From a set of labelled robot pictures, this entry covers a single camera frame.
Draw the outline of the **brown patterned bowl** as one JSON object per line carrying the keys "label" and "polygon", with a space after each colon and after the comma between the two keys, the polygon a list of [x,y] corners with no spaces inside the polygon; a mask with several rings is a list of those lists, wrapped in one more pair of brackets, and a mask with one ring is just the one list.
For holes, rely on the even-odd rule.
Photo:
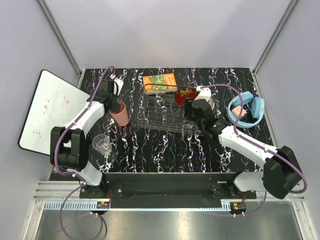
{"label": "brown patterned bowl", "polygon": [[210,108],[212,111],[214,111],[215,109],[215,101],[213,97],[210,97],[209,100],[207,101],[207,103],[209,104]]}

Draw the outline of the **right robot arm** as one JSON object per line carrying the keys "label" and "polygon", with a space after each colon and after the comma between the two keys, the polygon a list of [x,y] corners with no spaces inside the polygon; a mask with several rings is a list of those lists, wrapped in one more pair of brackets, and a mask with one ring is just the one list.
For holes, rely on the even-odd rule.
{"label": "right robot arm", "polygon": [[188,97],[184,110],[186,119],[195,122],[208,142],[230,148],[261,168],[257,172],[237,173],[227,185],[230,197],[239,198],[247,191],[266,191],[282,200],[288,194],[306,191],[306,178],[291,148],[277,148],[237,131],[223,118],[214,117],[205,99],[192,100]]}

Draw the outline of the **red floral plate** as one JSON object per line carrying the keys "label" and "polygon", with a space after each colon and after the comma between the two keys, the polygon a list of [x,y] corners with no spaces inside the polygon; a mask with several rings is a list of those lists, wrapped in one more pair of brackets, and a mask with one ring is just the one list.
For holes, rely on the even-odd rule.
{"label": "red floral plate", "polygon": [[187,88],[182,88],[180,89],[176,94],[175,94],[175,101],[178,105],[184,106],[185,100],[187,98],[190,98],[194,100],[198,96],[198,92],[196,91],[195,88],[192,87],[187,87]]}

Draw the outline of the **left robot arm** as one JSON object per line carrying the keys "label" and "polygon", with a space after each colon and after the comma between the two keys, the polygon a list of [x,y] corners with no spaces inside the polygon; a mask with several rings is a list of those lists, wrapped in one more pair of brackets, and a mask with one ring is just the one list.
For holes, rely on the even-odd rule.
{"label": "left robot arm", "polygon": [[108,111],[119,110],[124,99],[124,81],[103,79],[82,110],[66,125],[55,126],[50,132],[50,163],[64,176],[79,177],[97,198],[108,193],[103,174],[89,161],[87,135],[95,123]]}

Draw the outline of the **clear drinking glass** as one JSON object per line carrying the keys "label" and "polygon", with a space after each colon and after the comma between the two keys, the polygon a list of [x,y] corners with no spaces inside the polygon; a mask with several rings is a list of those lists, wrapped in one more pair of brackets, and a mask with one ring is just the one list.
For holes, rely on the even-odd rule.
{"label": "clear drinking glass", "polygon": [[92,147],[100,154],[107,156],[112,151],[110,137],[105,134],[99,134],[92,140]]}

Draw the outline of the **pink plastic cup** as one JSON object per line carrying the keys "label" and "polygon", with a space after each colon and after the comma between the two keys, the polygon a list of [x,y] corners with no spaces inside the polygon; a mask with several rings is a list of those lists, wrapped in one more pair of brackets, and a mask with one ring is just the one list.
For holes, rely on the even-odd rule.
{"label": "pink plastic cup", "polygon": [[129,124],[129,116],[124,102],[121,103],[117,112],[110,110],[109,113],[120,127],[125,127]]}

